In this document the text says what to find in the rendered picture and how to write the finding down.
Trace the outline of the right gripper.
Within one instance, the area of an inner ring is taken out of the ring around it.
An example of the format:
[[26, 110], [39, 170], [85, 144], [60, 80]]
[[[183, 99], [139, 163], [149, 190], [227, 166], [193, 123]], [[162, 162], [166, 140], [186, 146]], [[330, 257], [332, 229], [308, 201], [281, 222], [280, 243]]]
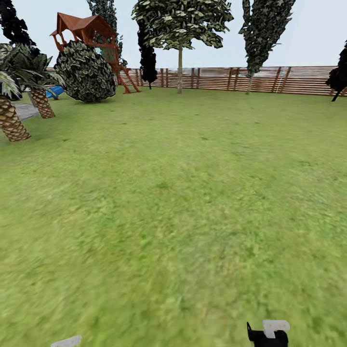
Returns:
[[248, 337], [254, 342], [254, 347], [288, 347], [284, 332], [274, 331], [275, 338], [268, 338], [263, 331], [248, 328]]

